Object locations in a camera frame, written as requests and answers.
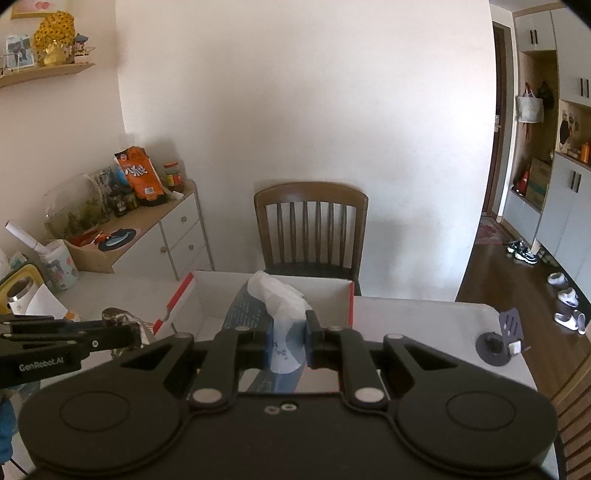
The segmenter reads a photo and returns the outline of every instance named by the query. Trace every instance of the bottle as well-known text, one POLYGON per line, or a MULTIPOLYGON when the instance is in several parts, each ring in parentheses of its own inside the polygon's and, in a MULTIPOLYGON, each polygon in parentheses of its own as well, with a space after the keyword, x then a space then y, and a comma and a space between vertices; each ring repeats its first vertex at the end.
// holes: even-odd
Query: bottle
POLYGON ((581 145, 581 155, 579 158, 581 162, 589 163, 589 144, 587 142, 581 145))

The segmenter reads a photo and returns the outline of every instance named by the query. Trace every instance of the chair backrest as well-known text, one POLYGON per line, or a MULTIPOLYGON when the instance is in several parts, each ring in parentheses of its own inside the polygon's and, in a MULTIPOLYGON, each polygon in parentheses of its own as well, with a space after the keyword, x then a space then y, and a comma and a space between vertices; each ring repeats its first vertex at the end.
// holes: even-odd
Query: chair backrest
POLYGON ((259 234, 261 236, 261 245, 265 265, 267 268, 275 265, 272 253, 271 231, 269 229, 269 219, 267 216, 267 206, 276 205, 277 207, 277 236, 279 262, 285 263, 285 239, 282 204, 289 204, 289 233, 291 261, 296 261, 298 257, 296 204, 301 206, 301 246, 303 250, 304 262, 315 261, 320 263, 322 243, 322 203, 328 204, 326 215, 326 254, 327 263, 333 264, 333 251, 338 252, 339 265, 345 265, 345 251, 347 249, 347 206, 355 208, 355 230, 353 233, 353 248, 351 256, 351 272, 359 275, 361 265, 361 253, 363 250, 363 239, 365 237, 365 221, 367 218, 368 198, 364 193, 338 183, 329 183, 325 181, 297 181, 292 183, 283 183, 275 185, 255 194, 254 197, 256 221, 258 223, 259 234), (310 225, 309 225, 309 206, 308 202, 313 202, 314 216, 314 249, 313 255, 310 254, 310 225), (338 232, 338 241, 335 239, 335 204, 341 205, 339 217, 337 218, 340 226, 338 232))
POLYGON ((591 478, 591 353, 552 398, 567 480, 591 478))

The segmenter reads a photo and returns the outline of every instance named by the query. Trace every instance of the snack bag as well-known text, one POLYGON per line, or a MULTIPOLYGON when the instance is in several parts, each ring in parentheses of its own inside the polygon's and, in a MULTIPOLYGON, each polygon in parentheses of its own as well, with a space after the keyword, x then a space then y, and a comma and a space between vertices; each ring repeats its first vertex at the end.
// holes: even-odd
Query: snack bag
POLYGON ((164 188, 143 148, 129 147, 123 152, 116 153, 115 161, 123 170, 140 204, 155 206, 166 202, 164 188))

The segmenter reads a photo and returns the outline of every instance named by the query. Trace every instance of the cabinet door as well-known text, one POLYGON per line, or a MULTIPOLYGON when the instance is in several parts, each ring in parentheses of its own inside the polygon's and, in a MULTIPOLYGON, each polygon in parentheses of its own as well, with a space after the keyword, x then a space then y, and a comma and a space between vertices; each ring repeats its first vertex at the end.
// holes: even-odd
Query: cabinet door
POLYGON ((534 43, 536 50, 556 50, 554 27, 550 12, 539 12, 528 15, 534 28, 534 43))
POLYGON ((575 193, 571 190, 571 185, 575 167, 576 165, 568 158, 559 154, 554 155, 550 185, 536 237, 552 255, 556 255, 558 251, 560 239, 569 219, 570 208, 574 202, 575 193))
POLYGON ((517 38, 517 50, 534 51, 534 24, 531 15, 524 15, 515 19, 515 36, 517 38))
POLYGON ((556 252, 556 260, 573 278, 591 247, 591 172, 575 167, 574 202, 556 252))
POLYGON ((552 10, 560 98, 591 106, 591 30, 567 8, 552 10))
POLYGON ((583 259, 583 265, 574 279, 578 288, 587 298, 591 298, 591 249, 583 259))
POLYGON ((132 277, 176 280, 159 223, 121 255, 113 264, 113 272, 132 277))

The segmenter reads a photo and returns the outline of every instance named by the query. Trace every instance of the drawer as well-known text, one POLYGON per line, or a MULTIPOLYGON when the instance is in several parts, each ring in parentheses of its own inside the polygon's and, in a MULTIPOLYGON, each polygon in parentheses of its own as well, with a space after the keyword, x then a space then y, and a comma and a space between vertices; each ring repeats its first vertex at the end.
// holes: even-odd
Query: drawer
POLYGON ((205 248, 205 246, 201 249, 199 255, 195 260, 193 260, 193 263, 191 263, 191 266, 189 267, 190 272, 194 272, 196 270, 205 272, 211 272, 212 270, 211 263, 209 262, 209 255, 207 254, 207 248, 205 248))
POLYGON ((201 222, 197 222, 170 251, 179 280, 182 280, 191 271, 193 260, 201 253, 204 246, 205 239, 201 222))
POLYGON ((195 203, 195 194, 192 193, 160 220, 168 247, 172 249, 198 220, 199 211, 195 203))

